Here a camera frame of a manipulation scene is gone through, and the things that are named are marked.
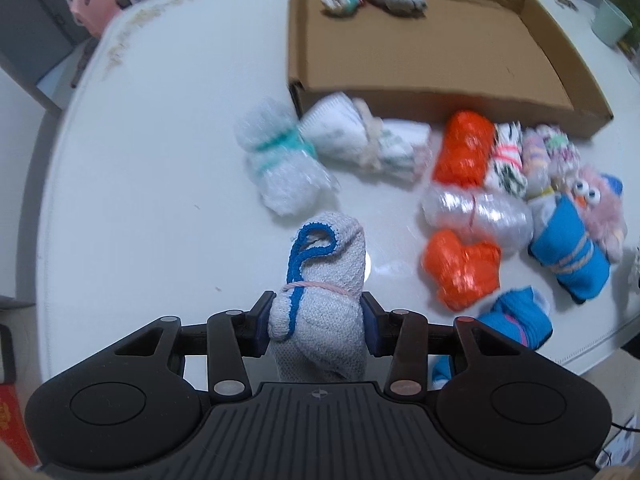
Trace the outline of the white purple sock bundle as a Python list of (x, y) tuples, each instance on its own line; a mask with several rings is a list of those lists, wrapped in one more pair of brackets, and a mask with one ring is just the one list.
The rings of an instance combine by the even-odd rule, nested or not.
[(539, 125), (537, 133), (544, 141), (549, 156), (548, 175), (552, 186), (562, 190), (568, 181), (577, 176), (582, 160), (578, 148), (558, 126)]

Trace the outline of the blue sock pink band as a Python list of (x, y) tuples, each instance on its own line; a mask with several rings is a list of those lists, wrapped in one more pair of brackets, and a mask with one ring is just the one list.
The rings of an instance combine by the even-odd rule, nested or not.
[[(533, 287), (511, 289), (500, 295), (490, 309), (481, 313), (476, 320), (504, 338), (537, 351), (553, 334), (550, 310), (550, 304), (539, 290)], [(456, 343), (451, 347), (454, 355), (441, 356), (432, 368), (433, 389), (441, 389), (466, 367), (459, 337), (454, 336), (452, 340)]]

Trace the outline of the white cloth beige tie bundle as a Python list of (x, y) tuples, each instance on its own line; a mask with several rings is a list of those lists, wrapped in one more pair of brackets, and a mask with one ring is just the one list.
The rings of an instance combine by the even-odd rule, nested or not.
[(430, 125), (375, 116), (366, 102), (343, 92), (314, 104), (298, 131), (323, 157), (408, 182), (422, 178), (432, 157)]

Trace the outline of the brown cardboard tray box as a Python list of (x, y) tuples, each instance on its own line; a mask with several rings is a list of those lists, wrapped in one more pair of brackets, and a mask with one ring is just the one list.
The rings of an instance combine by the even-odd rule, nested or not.
[(444, 122), (475, 110), (493, 122), (546, 122), (590, 138), (613, 117), (567, 34), (539, 0), (426, 0), (400, 18), (367, 4), (332, 18), (288, 0), (288, 88), (296, 112), (344, 92), (374, 114)]

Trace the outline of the grey sock blue trim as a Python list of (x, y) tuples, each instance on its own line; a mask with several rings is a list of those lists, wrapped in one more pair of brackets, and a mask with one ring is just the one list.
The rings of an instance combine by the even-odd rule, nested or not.
[(282, 382), (363, 380), (364, 274), (366, 237), (358, 220), (325, 211), (299, 228), (269, 312), (269, 352)]

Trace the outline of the mint green plastic cup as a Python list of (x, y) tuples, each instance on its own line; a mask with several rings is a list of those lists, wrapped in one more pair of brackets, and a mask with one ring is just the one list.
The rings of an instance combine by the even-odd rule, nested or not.
[(591, 30), (606, 46), (615, 45), (631, 30), (632, 23), (627, 15), (610, 0), (602, 0), (594, 16)]

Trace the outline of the blue cloth rope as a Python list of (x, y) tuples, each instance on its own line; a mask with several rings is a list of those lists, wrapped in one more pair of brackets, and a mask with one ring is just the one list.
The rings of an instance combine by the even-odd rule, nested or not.
[(565, 194), (547, 194), (527, 205), (534, 222), (529, 255), (553, 274), (575, 304), (597, 298), (608, 282), (611, 265), (572, 200)]

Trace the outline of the pastel sock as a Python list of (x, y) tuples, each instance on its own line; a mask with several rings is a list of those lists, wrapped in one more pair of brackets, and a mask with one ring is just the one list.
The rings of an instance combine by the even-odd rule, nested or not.
[(551, 186), (550, 157), (544, 138), (532, 128), (523, 136), (523, 171), (527, 180), (526, 197), (541, 196)]

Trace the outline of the long orange plastic bundle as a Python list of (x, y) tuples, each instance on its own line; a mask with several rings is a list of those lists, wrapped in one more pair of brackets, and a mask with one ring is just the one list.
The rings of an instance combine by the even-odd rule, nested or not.
[(446, 123), (432, 180), (481, 188), (495, 140), (495, 125), (472, 110), (459, 110)]

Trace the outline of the small orange plastic bundle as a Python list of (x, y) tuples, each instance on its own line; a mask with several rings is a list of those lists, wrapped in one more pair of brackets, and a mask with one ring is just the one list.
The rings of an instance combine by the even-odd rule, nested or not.
[(501, 249), (491, 242), (463, 244), (454, 231), (436, 231), (427, 242), (422, 269), (437, 284), (436, 297), (462, 312), (500, 287)]

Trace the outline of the pink plastic stool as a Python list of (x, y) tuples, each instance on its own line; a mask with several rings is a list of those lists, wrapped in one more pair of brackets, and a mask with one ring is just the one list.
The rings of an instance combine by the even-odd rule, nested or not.
[(70, 13), (96, 38), (101, 38), (108, 24), (122, 13), (116, 0), (72, 0)]

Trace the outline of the pink fluffy monster toy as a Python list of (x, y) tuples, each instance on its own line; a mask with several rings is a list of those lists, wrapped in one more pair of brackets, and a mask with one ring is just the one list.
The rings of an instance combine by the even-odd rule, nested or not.
[(613, 264), (623, 259), (628, 232), (622, 195), (622, 181), (593, 166), (580, 167), (570, 184), (570, 197), (590, 238)]

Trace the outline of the white green striped sock bundle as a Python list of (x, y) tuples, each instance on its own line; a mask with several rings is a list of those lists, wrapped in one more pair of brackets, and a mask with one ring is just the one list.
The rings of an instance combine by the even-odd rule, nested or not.
[(495, 125), (484, 187), (524, 198), (527, 178), (523, 167), (523, 131), (519, 122)]

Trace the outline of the bubble wrap teal tie bundle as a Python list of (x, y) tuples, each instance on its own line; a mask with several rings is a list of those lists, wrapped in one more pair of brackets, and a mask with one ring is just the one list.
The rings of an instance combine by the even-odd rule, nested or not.
[(306, 214), (336, 191), (337, 180), (299, 132), (288, 106), (273, 100), (260, 103), (240, 120), (235, 139), (262, 203), (277, 216)]

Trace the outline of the clear bubble wrap red band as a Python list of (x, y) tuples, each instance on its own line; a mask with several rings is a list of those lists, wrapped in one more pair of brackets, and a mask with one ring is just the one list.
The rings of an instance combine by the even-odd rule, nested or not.
[(467, 242), (491, 242), (513, 255), (533, 239), (532, 212), (524, 200), (482, 188), (432, 182), (421, 197), (426, 223), (451, 230)]

